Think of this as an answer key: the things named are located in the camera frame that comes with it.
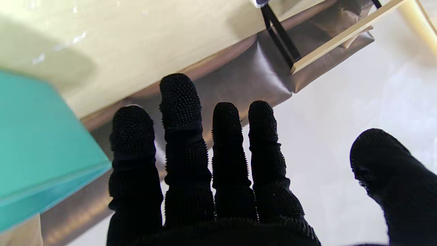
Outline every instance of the wooden tabletop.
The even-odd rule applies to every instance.
[[[323,0],[274,0],[280,20]],[[82,118],[265,28],[249,0],[0,0],[0,69]]]

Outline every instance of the white floor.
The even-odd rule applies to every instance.
[[[423,0],[437,24],[432,2]],[[398,13],[374,28],[373,44],[274,108],[291,189],[325,246],[388,241],[381,209],[350,169],[349,150],[362,131],[384,129],[437,172],[436,58]],[[250,161],[247,138],[244,148]],[[104,246],[108,224],[69,246]]]

